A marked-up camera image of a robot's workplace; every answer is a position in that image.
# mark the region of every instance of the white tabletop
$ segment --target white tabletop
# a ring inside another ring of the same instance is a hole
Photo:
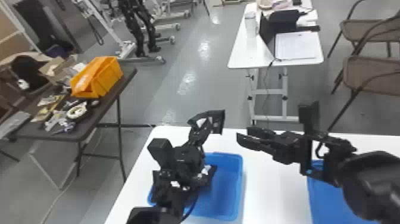
[[[309,3],[310,8],[312,7],[311,1],[305,2]],[[246,5],[239,30],[237,31],[235,44],[233,45],[232,53],[229,58],[228,68],[230,69],[256,69],[268,67],[271,62],[271,59],[268,56],[270,55],[268,47],[261,39],[261,36],[257,35],[255,38],[247,37],[244,15],[249,11],[257,12],[257,23],[260,23],[261,10],[257,7],[257,4],[254,2]],[[313,10],[310,14],[311,15],[305,15],[305,20],[315,21],[318,19],[316,10]],[[308,22],[307,25],[313,26],[315,25],[315,22]],[[308,39],[313,46],[313,49],[311,50],[316,52],[315,58],[275,61],[273,66],[301,66],[322,63],[324,61],[324,55],[318,32],[312,32]]]
[[[147,145],[153,138],[167,138],[173,146],[185,143],[189,127],[160,126],[150,134],[129,174],[105,224],[125,224],[133,207],[149,206],[147,196],[152,186],[152,170],[160,167],[151,157]],[[271,156],[242,148],[236,133],[244,129],[224,129],[223,135],[210,135],[204,144],[206,152],[240,154],[243,157],[243,192],[239,217],[231,223],[312,224],[306,177],[299,174],[299,165],[285,166]],[[385,150],[400,157],[400,137],[353,134],[332,134],[345,138],[359,153]],[[214,219],[189,216],[184,223],[226,223]]]

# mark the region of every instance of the caster wheel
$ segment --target caster wheel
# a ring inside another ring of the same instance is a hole
[[[170,36],[170,44],[174,45],[175,41],[175,36]]]
[[[158,62],[160,62],[161,64],[165,64],[165,63],[166,63],[165,59],[163,59],[162,56],[157,56],[157,57],[155,57],[155,59],[156,59]]]
[[[191,13],[189,11],[186,11],[185,14],[184,14],[184,18],[189,18],[191,16],[192,15],[191,15]]]

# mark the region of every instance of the white table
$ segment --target white table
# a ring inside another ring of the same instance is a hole
[[[153,138],[167,138],[173,146],[185,143],[189,127],[160,126],[150,134],[135,166],[129,174],[105,224],[125,224],[132,208],[149,206],[147,196],[152,186],[152,171],[159,170],[147,145]],[[243,157],[243,191],[239,217],[230,223],[312,224],[308,201],[307,179],[299,174],[299,165],[285,166],[271,156],[242,148],[236,133],[244,129],[224,129],[221,135],[210,135],[205,152],[240,154]],[[359,153],[385,150],[400,157],[400,137],[353,134],[332,134],[348,139]],[[226,223],[214,219],[189,216],[184,223]]]
[[[303,4],[307,8],[312,8],[311,0],[303,0]],[[257,7],[256,3],[250,3],[246,6],[243,13],[242,21],[236,35],[235,44],[232,48],[232,53],[228,62],[230,69],[245,69],[246,76],[249,78],[248,82],[248,102],[251,115],[251,122],[255,125],[256,120],[269,120],[275,122],[298,122],[298,117],[288,116],[288,70],[287,66],[303,66],[320,64],[324,61],[324,55],[321,48],[320,37],[318,32],[310,34],[308,40],[312,45],[313,51],[316,52],[315,58],[298,59],[298,60],[283,60],[275,61],[273,67],[282,67],[282,88],[281,89],[257,89],[258,76],[260,75],[261,68],[267,68],[270,65],[270,57],[268,56],[269,50],[267,45],[263,42],[261,37],[257,35],[255,38],[248,38],[244,14],[248,11],[256,11],[257,22],[260,23],[261,10]],[[300,23],[313,26],[318,19],[316,10],[313,10],[305,18],[299,19]],[[257,95],[281,95],[282,96],[282,115],[281,116],[260,116],[255,115],[255,97]]]

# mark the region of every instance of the metal bracket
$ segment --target metal bracket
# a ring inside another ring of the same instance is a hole
[[[252,81],[254,81],[254,76],[247,75],[246,77],[250,78]]]

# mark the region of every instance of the white document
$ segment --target white document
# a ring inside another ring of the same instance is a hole
[[[275,57],[281,60],[310,59],[317,56],[311,32],[278,33],[275,38]]]

